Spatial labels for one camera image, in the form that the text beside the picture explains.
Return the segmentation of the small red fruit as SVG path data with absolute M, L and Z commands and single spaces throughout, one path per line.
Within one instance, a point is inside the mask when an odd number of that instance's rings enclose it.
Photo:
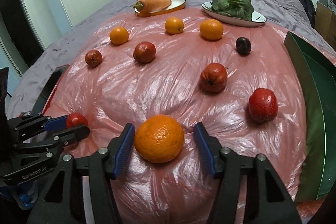
M 78 127 L 78 126 L 87 126 L 88 120 L 84 115 L 80 113 L 71 113 L 66 118 L 66 128 Z
M 102 54 L 98 50 L 90 50 L 85 55 L 85 62 L 90 68 L 95 68 L 102 62 Z

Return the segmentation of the large orange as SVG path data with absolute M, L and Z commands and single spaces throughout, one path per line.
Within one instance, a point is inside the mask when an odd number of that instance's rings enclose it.
M 143 122 L 134 137 L 138 154 L 153 163 L 174 160 L 182 150 L 185 135 L 182 126 L 168 115 L 158 114 Z

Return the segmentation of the shiny red apple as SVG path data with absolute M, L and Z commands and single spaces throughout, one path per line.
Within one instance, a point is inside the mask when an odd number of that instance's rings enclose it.
M 251 118 L 257 123 L 274 120 L 278 114 L 278 102 L 274 92 L 257 88 L 249 98 L 248 109 Z

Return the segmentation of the red apple with stem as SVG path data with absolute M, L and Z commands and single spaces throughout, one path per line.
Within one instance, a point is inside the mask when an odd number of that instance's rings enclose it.
M 202 89 L 210 93 L 222 91 L 227 84 L 227 80 L 227 69 L 219 63 L 210 63 L 200 75 Z

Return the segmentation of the black smartphone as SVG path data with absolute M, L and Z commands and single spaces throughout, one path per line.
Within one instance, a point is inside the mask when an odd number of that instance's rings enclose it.
M 34 104 L 31 114 L 39 114 L 43 112 L 50 95 L 52 94 L 54 88 L 62 77 L 63 73 L 69 67 L 69 64 L 57 67 L 54 72 L 50 75 L 48 81 L 43 87 L 41 93 L 39 94 L 37 101 Z

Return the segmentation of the orange left back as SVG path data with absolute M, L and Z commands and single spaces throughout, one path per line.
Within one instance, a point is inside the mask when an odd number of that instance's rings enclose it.
M 109 38 L 113 45 L 119 46 L 128 42 L 129 32 L 123 27 L 116 27 L 110 32 Z

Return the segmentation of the red pomegranate-like fruit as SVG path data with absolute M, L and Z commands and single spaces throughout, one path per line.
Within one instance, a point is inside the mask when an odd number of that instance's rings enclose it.
M 153 43 L 140 42 L 135 46 L 133 57 L 135 61 L 142 64 L 152 62 L 156 56 L 156 48 Z

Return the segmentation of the green tray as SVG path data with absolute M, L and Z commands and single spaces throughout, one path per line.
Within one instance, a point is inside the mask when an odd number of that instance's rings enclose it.
M 292 32 L 284 45 L 297 73 L 306 108 L 306 159 L 295 200 L 326 196 L 335 182 L 335 65 Z

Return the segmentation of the carrot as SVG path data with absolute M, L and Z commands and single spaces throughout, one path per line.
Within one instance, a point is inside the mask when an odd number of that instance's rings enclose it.
M 138 0 L 132 7 L 141 13 L 164 10 L 171 5 L 171 0 Z

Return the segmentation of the dark plum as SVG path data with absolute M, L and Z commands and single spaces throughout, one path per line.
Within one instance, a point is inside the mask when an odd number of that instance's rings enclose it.
M 245 37 L 239 37 L 236 40 L 236 50 L 240 55 L 248 55 L 252 50 L 251 42 Z

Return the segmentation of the round orange-rimmed plate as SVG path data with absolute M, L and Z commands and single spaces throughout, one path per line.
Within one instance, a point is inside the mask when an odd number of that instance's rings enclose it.
M 186 0 L 171 0 L 171 5 L 169 5 L 167 8 L 162 9 L 160 11 L 143 13 L 143 12 L 138 11 L 136 8 L 134 8 L 134 12 L 137 16 L 149 17 L 149 16 L 156 16 L 156 15 L 162 15 L 162 14 L 169 14 L 171 12 L 184 9 L 185 6 L 186 6 Z

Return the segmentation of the orange right back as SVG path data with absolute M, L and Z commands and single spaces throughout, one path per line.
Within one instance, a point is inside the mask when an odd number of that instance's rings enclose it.
M 206 19 L 202 21 L 199 30 L 201 36 L 210 41 L 221 39 L 224 32 L 221 22 L 215 19 Z

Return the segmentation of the white oval plate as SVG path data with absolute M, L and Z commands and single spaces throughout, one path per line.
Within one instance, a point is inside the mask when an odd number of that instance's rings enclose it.
M 205 13 L 207 13 L 210 17 L 217 19 L 223 23 L 231 24 L 234 26 L 240 26 L 240 27 L 258 27 L 262 26 L 267 22 L 267 19 L 265 16 L 260 14 L 257 11 L 252 12 L 252 20 L 245 20 L 245 19 L 239 19 L 239 18 L 233 18 L 226 15 L 218 14 L 217 12 L 213 12 L 211 10 L 212 2 L 203 2 L 202 3 L 202 9 Z

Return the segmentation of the black bag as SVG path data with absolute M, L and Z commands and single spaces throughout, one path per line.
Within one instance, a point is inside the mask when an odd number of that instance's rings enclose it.
M 312 28 L 315 28 L 315 16 L 316 16 L 316 10 L 314 8 L 312 0 L 299 0 L 302 4 L 307 17 L 309 18 L 309 22 Z

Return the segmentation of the green leafy vegetable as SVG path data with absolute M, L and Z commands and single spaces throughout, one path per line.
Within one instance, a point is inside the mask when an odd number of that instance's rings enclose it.
M 233 18 L 252 20 L 254 7 L 251 0 L 212 0 L 211 11 Z

